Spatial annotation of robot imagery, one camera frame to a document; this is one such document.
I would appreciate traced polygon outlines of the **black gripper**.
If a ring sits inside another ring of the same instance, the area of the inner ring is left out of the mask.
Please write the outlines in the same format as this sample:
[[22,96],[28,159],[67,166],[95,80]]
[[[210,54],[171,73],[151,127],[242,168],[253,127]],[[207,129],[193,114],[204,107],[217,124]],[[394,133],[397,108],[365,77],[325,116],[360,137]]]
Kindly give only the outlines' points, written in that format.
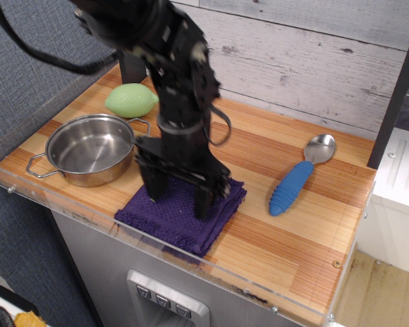
[[200,127],[191,134],[170,134],[162,131],[160,138],[140,136],[137,162],[149,197],[158,201],[163,196],[168,177],[174,176],[196,186],[194,215],[207,216],[213,194],[229,192],[230,170],[209,150],[210,127]]

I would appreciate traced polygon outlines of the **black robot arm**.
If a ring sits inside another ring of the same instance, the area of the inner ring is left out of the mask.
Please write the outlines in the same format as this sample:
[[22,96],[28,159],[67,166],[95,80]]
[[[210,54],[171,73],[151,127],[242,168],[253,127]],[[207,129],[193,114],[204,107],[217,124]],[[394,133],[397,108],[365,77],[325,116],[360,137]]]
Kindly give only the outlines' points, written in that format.
[[142,59],[160,100],[158,138],[136,140],[147,193],[159,199],[173,176],[194,186],[194,215],[202,219],[228,195],[229,169],[210,151],[219,82],[204,33],[169,1],[77,1],[90,33],[125,55]]

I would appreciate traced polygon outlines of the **black arm base post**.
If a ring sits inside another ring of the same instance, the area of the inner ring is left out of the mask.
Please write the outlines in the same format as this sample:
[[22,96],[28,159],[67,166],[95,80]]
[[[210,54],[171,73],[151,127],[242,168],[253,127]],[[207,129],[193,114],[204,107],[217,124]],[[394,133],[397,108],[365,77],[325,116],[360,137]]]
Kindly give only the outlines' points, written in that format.
[[123,84],[140,83],[147,77],[145,62],[131,54],[125,54],[119,59],[119,67]]

